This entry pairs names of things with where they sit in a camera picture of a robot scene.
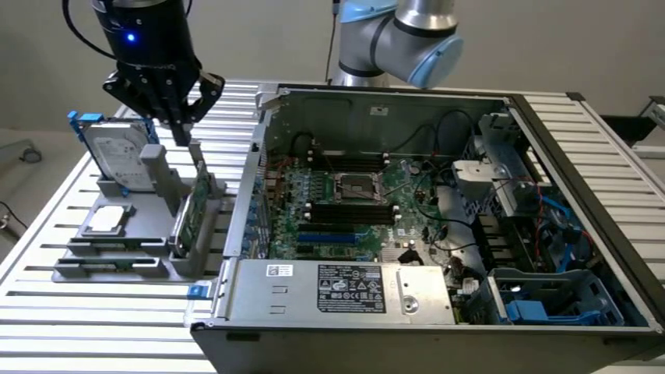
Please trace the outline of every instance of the cpu socket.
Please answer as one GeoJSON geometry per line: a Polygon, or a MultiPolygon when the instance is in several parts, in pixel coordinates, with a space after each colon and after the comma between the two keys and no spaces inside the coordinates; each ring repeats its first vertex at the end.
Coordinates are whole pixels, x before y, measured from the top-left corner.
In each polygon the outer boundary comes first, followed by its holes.
{"type": "Polygon", "coordinates": [[[381,202],[380,177],[376,173],[368,174],[334,174],[334,200],[381,202]]]}

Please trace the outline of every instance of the sticker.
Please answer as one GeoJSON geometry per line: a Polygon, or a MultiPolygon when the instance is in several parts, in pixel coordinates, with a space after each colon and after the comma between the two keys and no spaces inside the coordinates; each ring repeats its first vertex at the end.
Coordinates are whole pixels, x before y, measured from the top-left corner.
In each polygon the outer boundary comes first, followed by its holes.
{"type": "Polygon", "coordinates": [[[268,265],[266,277],[292,277],[293,265],[268,265]]]}
{"type": "Polygon", "coordinates": [[[95,138],[95,147],[100,154],[100,162],[107,166],[109,178],[116,180],[129,191],[153,191],[148,170],[140,159],[140,152],[146,141],[132,143],[126,139],[95,138]]]}
{"type": "Polygon", "coordinates": [[[370,115],[386,116],[388,115],[388,108],[386,107],[370,107],[370,115]]]}
{"type": "Polygon", "coordinates": [[[317,282],[321,312],[385,313],[381,266],[318,265],[317,282]]]}

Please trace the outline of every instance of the blue latch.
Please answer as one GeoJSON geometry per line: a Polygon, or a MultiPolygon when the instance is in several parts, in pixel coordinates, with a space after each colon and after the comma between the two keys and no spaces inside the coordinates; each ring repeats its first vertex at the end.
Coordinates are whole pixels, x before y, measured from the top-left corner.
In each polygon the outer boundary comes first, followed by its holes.
{"type": "Polygon", "coordinates": [[[209,300],[208,286],[193,284],[186,290],[186,300],[209,300]]]}
{"type": "Polygon", "coordinates": [[[101,113],[84,113],[80,117],[77,111],[71,111],[69,114],[67,115],[67,118],[69,118],[69,126],[72,127],[73,132],[76,133],[76,137],[79,138],[79,141],[83,142],[83,131],[81,131],[81,126],[79,125],[80,122],[87,122],[87,123],[99,123],[104,121],[104,115],[101,113]]]}
{"type": "Polygon", "coordinates": [[[601,312],[593,310],[578,316],[548,316],[542,302],[514,300],[506,305],[508,319],[524,325],[570,325],[590,326],[601,318],[601,312]]]}

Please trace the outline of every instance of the white wall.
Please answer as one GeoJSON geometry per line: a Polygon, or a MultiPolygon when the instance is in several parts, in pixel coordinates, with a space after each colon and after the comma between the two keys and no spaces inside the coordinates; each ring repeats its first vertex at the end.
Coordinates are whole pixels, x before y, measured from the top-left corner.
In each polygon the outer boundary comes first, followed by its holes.
{"type": "MultiPolygon", "coordinates": [[[[72,3],[105,48],[88,0],[72,3]]],[[[329,3],[194,0],[205,68],[226,78],[321,80],[329,3]]],[[[608,114],[665,94],[662,0],[460,0],[456,12],[466,49],[445,86],[576,90],[608,114]]],[[[69,34],[59,0],[0,1],[0,55],[0,127],[67,129],[68,110],[116,109],[100,88],[113,63],[69,34]]]]}

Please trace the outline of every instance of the green circuit board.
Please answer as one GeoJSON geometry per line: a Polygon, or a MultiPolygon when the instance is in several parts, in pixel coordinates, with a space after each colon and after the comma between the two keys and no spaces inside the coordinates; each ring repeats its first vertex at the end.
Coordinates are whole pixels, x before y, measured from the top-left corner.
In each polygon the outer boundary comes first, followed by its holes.
{"type": "Polygon", "coordinates": [[[414,187],[418,195],[425,195],[421,210],[433,217],[441,217],[436,205],[426,202],[430,198],[432,182],[422,178],[424,173],[413,174],[409,170],[412,160],[393,162],[380,173],[333,173],[326,171],[312,171],[298,162],[281,170],[284,178],[280,182],[278,194],[281,198],[273,199],[272,217],[272,240],[269,257],[273,259],[334,259],[350,261],[381,261],[382,249],[401,249],[410,239],[422,237],[422,229],[428,227],[430,233],[440,224],[429,220],[417,211],[417,200],[414,199],[414,187]],[[374,179],[380,193],[377,196],[361,195],[350,189],[340,190],[336,183],[344,178],[374,179]],[[385,205],[398,206],[401,219],[396,224],[356,224],[353,232],[356,242],[316,243],[298,242],[298,225],[306,224],[304,218],[306,202],[318,204],[354,204],[354,205],[385,205]],[[304,254],[298,247],[306,245],[313,250],[304,254]]]}

